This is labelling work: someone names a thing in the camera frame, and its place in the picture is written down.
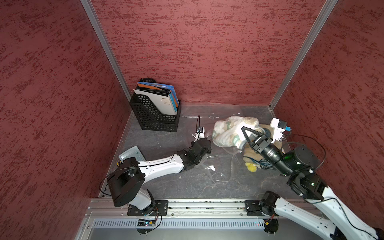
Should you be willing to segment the cream green striped blanket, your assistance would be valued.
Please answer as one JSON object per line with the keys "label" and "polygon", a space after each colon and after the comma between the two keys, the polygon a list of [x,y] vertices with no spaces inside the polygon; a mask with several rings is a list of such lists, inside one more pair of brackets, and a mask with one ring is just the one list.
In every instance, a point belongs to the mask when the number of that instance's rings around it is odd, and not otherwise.
{"label": "cream green striped blanket", "polygon": [[212,134],[213,143],[221,148],[236,147],[241,150],[246,142],[241,128],[248,127],[255,130],[258,126],[259,120],[252,117],[231,116],[217,121]]}

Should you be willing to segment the clear plastic vacuum bag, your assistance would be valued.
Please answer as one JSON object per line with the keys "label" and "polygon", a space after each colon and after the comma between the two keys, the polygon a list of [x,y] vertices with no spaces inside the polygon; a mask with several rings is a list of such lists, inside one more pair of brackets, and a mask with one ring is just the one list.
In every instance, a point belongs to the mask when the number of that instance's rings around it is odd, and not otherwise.
{"label": "clear plastic vacuum bag", "polygon": [[186,105],[181,113],[183,129],[192,134],[193,127],[204,127],[204,136],[211,141],[212,152],[203,157],[198,169],[214,185],[227,185],[244,169],[259,173],[266,166],[254,153],[241,130],[247,127],[270,136],[272,114],[268,107],[224,104]]}

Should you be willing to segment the beige orange blue patterned blanket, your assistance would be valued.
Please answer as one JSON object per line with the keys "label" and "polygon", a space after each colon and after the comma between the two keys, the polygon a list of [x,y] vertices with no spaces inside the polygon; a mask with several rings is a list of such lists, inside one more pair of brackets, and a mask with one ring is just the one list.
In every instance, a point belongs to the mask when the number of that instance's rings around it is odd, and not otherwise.
{"label": "beige orange blue patterned blanket", "polygon": [[263,131],[241,128],[245,137],[243,160],[259,168],[270,167],[282,161],[284,154],[274,145],[274,140]]}

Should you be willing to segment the orange white checkered blanket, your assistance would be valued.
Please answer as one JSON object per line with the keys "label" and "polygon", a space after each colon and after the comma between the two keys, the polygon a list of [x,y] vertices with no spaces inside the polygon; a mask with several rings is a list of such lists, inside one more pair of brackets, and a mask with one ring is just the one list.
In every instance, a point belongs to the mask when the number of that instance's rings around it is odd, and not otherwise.
{"label": "orange white checkered blanket", "polygon": [[259,168],[260,166],[257,165],[257,164],[254,164],[254,163],[245,163],[248,171],[250,171],[251,173],[255,173]]}

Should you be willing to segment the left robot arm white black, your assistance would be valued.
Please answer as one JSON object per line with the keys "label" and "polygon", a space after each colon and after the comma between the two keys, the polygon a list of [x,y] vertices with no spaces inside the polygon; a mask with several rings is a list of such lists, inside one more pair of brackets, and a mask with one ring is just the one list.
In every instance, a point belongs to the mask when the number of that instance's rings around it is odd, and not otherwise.
{"label": "left robot arm white black", "polygon": [[191,147],[159,160],[138,161],[136,157],[122,154],[117,169],[107,177],[114,206],[132,205],[143,215],[151,214],[157,207],[156,201],[142,185],[166,175],[189,171],[211,152],[211,141],[201,138],[192,142]]}

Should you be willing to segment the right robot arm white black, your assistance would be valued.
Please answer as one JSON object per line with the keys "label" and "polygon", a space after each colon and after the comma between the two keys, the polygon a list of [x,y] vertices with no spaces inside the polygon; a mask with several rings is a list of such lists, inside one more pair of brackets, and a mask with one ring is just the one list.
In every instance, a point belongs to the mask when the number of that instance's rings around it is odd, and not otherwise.
{"label": "right robot arm white black", "polygon": [[271,138],[247,127],[241,128],[250,148],[260,154],[284,177],[291,190],[306,203],[314,205],[325,219],[296,207],[267,191],[259,202],[262,212],[274,220],[275,216],[287,218],[312,231],[324,240],[382,240],[384,231],[373,228],[354,214],[316,173],[318,162],[315,154],[305,145],[282,153]]}

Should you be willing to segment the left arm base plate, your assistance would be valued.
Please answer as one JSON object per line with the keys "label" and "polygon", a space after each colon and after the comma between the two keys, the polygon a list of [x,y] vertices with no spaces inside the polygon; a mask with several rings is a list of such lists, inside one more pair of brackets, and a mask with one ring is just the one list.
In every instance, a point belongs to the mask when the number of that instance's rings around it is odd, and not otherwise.
{"label": "left arm base plate", "polygon": [[154,200],[143,210],[140,210],[133,205],[128,205],[127,216],[156,216],[159,213],[162,216],[166,216],[168,212],[168,203],[169,201],[167,200]]}

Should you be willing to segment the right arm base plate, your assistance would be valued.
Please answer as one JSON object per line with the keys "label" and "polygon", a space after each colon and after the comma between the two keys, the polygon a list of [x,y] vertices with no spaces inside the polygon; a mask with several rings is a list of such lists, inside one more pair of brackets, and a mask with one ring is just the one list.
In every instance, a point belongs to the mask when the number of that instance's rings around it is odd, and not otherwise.
{"label": "right arm base plate", "polygon": [[246,200],[245,210],[248,217],[269,217],[269,212],[264,210],[260,201]]}

